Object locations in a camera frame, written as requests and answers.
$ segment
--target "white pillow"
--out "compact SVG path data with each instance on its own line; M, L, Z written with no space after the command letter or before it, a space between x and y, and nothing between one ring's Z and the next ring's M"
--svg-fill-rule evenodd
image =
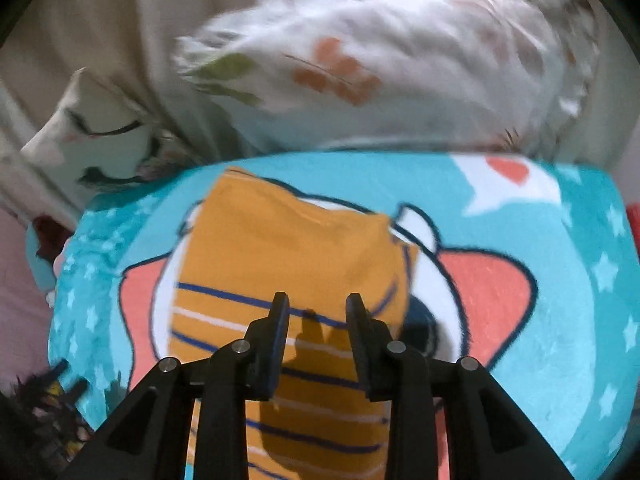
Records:
M200 163L184 142L85 68L71 76L53 116L20 152L80 209L99 191Z

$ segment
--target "pink fabric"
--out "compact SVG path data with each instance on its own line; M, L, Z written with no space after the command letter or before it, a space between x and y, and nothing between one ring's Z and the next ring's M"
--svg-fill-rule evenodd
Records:
M0 210L0 388L48 366L52 310L25 256L25 229Z
M633 233L634 241L636 242L636 250L640 256L640 202L629 204L626 207L626 216L629 218L631 232Z
M65 249L66 249L66 245L69 243L69 240L71 240L71 238L68 238L66 240L64 246L62 247L62 251L56 257L56 259L53 260L53 273L55 274L56 278L60 275L60 271L62 270L62 264L65 263Z

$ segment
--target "green leaf print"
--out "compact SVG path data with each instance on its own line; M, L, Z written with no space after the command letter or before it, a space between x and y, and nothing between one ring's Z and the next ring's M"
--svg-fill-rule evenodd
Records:
M208 62L206 65L197 68L194 72L195 75L202 78L228 81L246 75L255 67L256 65L253 59L244 54L234 52Z
M257 95L249 92L241 92L239 90L233 90L232 88L226 88L217 83L202 83L197 85L198 88L205 94L209 95L226 95L232 97L249 106L256 106L260 104L260 98Z

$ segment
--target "white speech bubble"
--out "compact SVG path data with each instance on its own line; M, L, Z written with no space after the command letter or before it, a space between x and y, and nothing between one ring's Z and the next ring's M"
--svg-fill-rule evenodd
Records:
M451 158L474 189L464 211L474 216L513 202L560 205L558 181L523 156L452 155Z

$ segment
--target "cartoon character face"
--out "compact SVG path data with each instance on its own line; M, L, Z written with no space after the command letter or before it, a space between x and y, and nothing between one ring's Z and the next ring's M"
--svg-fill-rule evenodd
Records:
M324 197L300 196L300 200L367 213ZM170 254L126 270L120 301L134 348L130 388L168 355L172 311L179 308L173 305L175 283L199 210L197 203L186 215ZM390 232L420 249L401 337L440 360L454 362L471 354L485 366L493 365L532 310L536 288L529 271L490 251L443 248L433 221L411 205L401 207Z

